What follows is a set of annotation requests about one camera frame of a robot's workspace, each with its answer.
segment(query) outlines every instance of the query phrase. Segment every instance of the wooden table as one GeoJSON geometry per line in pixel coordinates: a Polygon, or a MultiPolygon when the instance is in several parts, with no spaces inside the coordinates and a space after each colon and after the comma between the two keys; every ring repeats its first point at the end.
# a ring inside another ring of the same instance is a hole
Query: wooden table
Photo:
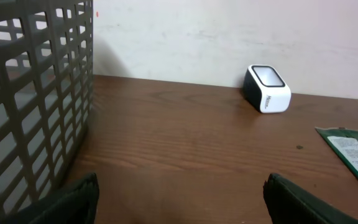
{"type": "Polygon", "coordinates": [[[314,130],[358,129],[358,100],[260,114],[236,88],[96,76],[93,106],[67,182],[97,173],[96,223],[271,223],[271,172],[358,218],[358,181],[314,130]]]}

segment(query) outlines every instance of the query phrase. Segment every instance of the gray basket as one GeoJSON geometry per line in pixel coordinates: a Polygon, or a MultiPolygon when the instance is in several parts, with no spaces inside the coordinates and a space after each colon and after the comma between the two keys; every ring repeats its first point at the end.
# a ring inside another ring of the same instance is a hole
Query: gray basket
{"type": "Polygon", "coordinates": [[[0,1],[0,219],[57,187],[93,92],[93,1],[0,1]]]}

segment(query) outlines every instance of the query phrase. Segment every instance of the small white box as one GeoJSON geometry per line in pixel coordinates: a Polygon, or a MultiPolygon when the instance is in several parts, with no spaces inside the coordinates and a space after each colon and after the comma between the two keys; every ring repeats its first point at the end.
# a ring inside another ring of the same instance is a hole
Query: small white box
{"type": "Polygon", "coordinates": [[[290,105],[290,87],[268,65],[250,65],[242,90],[248,102],[261,113],[283,112],[290,105]]]}

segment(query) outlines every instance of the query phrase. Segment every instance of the wood grain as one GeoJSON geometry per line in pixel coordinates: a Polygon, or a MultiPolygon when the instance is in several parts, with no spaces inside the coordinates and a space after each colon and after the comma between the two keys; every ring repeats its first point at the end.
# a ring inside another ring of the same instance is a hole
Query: wood grain
{"type": "Polygon", "coordinates": [[[271,172],[358,218],[358,181],[314,130],[358,129],[358,100],[294,94],[260,114],[235,88],[102,76],[93,98],[67,183],[97,173],[98,224],[271,223],[271,172]]]}

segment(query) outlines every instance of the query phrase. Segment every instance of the brown wooden surface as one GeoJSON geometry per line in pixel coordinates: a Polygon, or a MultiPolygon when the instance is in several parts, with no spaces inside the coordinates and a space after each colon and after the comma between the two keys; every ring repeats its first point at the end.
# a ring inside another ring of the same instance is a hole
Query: brown wooden surface
{"type": "Polygon", "coordinates": [[[96,76],[93,102],[67,182],[97,173],[98,224],[271,223],[271,172],[358,218],[358,181],[314,130],[358,129],[358,100],[260,114],[235,88],[96,76]]]}

